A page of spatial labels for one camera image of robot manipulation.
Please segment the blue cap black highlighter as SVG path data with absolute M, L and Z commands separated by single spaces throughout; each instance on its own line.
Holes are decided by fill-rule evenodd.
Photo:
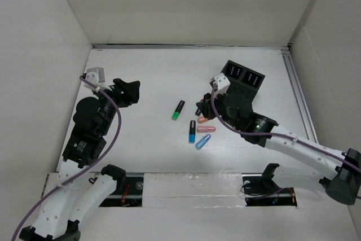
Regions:
M 196 121 L 191 120 L 189 127 L 189 134 L 188 134 L 188 142 L 195 143 L 195 139 L 196 139 Z

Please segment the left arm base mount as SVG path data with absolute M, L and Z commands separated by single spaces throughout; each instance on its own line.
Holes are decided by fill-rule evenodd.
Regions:
M 141 207 L 143 199 L 144 174 L 130 173 L 115 165 L 108 164 L 100 173 L 93 174 L 88 181 L 93 185 L 101 173 L 110 173 L 115 176 L 117 186 L 113 193 L 108 195 L 100 207 Z

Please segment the blue translucent correction tape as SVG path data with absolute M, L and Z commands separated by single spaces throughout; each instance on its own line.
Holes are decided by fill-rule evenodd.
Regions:
M 195 147 L 197 150 L 200 150 L 202 149 L 207 143 L 208 141 L 211 139 L 211 135 L 210 134 L 207 134 L 205 135 L 204 137 L 202 137 L 196 144 L 195 144 Z

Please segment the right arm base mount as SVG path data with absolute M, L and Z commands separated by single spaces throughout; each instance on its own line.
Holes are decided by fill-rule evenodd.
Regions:
M 274 172 L 280 165 L 269 164 L 262 173 L 243 173 L 240 191 L 245 195 L 247 207 L 296 207 L 294 188 L 279 187 L 274 181 Z

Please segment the green cap black highlighter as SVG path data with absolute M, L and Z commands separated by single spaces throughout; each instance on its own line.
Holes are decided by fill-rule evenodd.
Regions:
M 178 105 L 177 105 L 177 107 L 176 107 L 176 109 L 175 109 L 174 112 L 173 112 L 173 115 L 172 115 L 172 117 L 171 117 L 172 120 L 177 120 L 177 119 L 178 119 L 178 117 L 179 117 L 179 115 L 181 114 L 181 111 L 182 111 L 184 105 L 185 105 L 185 101 L 180 100 L 179 103 L 178 103 Z

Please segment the orange translucent correction tape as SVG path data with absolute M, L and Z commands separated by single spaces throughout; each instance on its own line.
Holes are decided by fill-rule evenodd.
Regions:
M 197 118 L 197 122 L 199 124 L 203 124 L 203 123 L 205 123 L 207 121 L 208 121 L 208 119 L 206 117 L 204 117 L 204 116 L 200 116 L 200 117 Z

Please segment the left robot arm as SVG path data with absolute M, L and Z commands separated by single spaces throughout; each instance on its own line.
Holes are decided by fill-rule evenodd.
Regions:
M 62 154 L 58 182 L 29 211 L 33 213 L 40 207 L 38 218 L 27 227 L 20 222 L 13 240 L 79 240 L 85 223 L 107 196 L 125 189 L 125 170 L 108 164 L 89 190 L 81 192 L 90 169 L 109 153 L 119 136 L 117 129 L 111 143 L 104 139 L 113 119 L 122 121 L 120 108 L 138 103 L 140 82 L 116 78 L 113 85 L 106 86 L 89 80 L 87 75 L 80 79 L 93 95 L 76 105 L 74 127 Z

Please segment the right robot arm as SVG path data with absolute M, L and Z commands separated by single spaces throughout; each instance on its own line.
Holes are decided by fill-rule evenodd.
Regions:
M 321 173 L 319 180 L 333 200 L 353 205 L 360 197 L 360 151 L 334 150 L 311 142 L 253 111 L 252 103 L 239 93 L 207 93 L 196 104 L 203 116 L 217 118 L 247 142 L 281 152 Z

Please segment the pink translucent correction tape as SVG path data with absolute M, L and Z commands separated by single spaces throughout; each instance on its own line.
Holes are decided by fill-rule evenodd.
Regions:
M 213 133 L 216 129 L 215 126 L 198 126 L 196 130 L 198 133 Z

